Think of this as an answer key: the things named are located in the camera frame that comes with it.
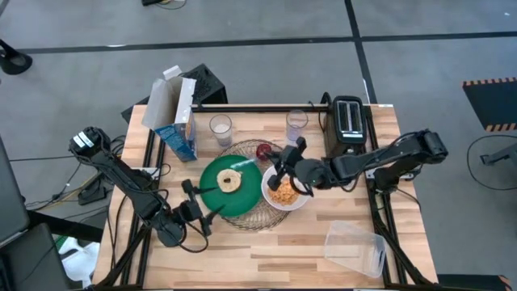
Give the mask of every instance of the cereal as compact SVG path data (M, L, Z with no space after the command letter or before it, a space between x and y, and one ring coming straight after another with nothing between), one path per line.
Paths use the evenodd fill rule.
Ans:
M294 191L294 189L292 189L291 183L288 179L282 181L282 183L276 191L273 191L270 188L268 188L267 192L269 193L269 196L271 197L273 202L283 206L293 204L296 201L296 199L298 199L298 195L300 195L296 191Z

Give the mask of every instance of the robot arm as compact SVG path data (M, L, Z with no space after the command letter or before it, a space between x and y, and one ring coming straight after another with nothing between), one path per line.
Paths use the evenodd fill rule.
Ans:
M374 172L376 186L384 190L396 186L399 178L415 167L440 163L448 155L438 134L429 130L404 134L392 144L366 154L344 154L322 160L301 156L307 147L303 137L298 138L296 144L296 147L286 146L280 153L269 154L277 172L267 181L271 189L276 190L284 175L289 175L291 181L297 178L304 184L305 191L293 186L295 190L313 196L312 188L343 187L363 171L394 162L392 166Z
M186 225L190 221L200 222L200 234L205 238L211 234L212 220L221 210L204 217L195 195L212 189L200 190L190 180L185 180L182 188L188 194L188 200L171 209L166 198L158 195L158 192L166 192L168 196L168 191L156 190L158 186L149 173L133 170L116 157L111 152L110 139L102 129L84 129L70 139L69 150L79 162L97 168L113 181L131 200L135 213L143 223L158 232L158 238L166 247L182 247L181 244L187 236Z

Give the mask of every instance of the green plate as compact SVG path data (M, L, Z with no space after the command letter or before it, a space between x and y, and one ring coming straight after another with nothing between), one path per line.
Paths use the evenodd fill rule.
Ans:
M240 155L226 155L216 158L206 167L201 175L200 188L217 188L201 194L201 200L208 209L215 211L221 205L225 207L220 215L224 217L236 217L250 211L259 202L262 196L262 173L255 164L240 167L237 171L242 173L241 186L234 192L224 193L217 184L217 174L229 169L234 163L246 161L248 158Z

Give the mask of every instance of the round wire rack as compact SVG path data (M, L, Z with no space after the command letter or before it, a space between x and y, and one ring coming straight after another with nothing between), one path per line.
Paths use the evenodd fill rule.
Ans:
M281 147L269 141L252 139L231 145L228 149L223 150L223 152L219 154L218 158L229 154L238 154L247 158L256 158L257 147L262 144L268 144L274 151L282 150ZM273 163L269 160L258 160L255 162L255 165L257 165L260 172L264 174L269 167L273 166ZM287 215L289 215L289 211L282 211L274 208L261 196L256 206L247 213L237 217L222 218L230 225L235 226L240 230L266 230L277 226L287 217Z

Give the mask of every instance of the butcher block tabletop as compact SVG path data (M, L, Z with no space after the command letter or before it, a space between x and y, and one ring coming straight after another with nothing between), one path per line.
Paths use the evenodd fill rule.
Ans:
M146 106L137 105L122 153L122 159L131 167L141 167L149 130L141 125ZM395 110L391 105L371 105L379 146L386 146L400 135ZM220 113L196 112L198 160L180 162L166 146L164 163L170 172L161 177L160 188L170 192L171 207L186 199L181 181L191 179L198 185L203 169L223 150L212 135L208 122ZM279 146L285 146L284 112L226 112L233 122L233 142L261 138ZM317 113L308 112L309 123L303 137L307 141L305 158L325 156L323 134L317 121ZM151 165L158 156L158 137L153 146ZM401 181L399 188L414 194L411 182ZM116 213L124 194L115 189L109 207L109 217L114 225ZM208 210L198 199L206 215ZM392 194L393 216L401 248L414 265L429 280L436 282L436 273L426 232L418 205L396 192ZM120 212L116 240L116 258L124 252L132 220L132 206L126 201ZM315 190L301 209L291 212L285 220L269 230L239 230L217 217L208 237L209 247L199 254L192 254L179 247L164 247L153 230L144 287L159 288L379 288L384 287L382 277L371 278L330 262L324 257L324 244L330 223L347 221L364 230L373 232L372 217L364 177L359 178L352 193L341 188ZM184 243L190 248L201 248L204 240L189 231ZM137 277L140 250L133 257L129 283ZM397 282L393 253L388 251L387 260L393 282ZM110 271L111 242L106 226L101 242L94 283L100 282Z

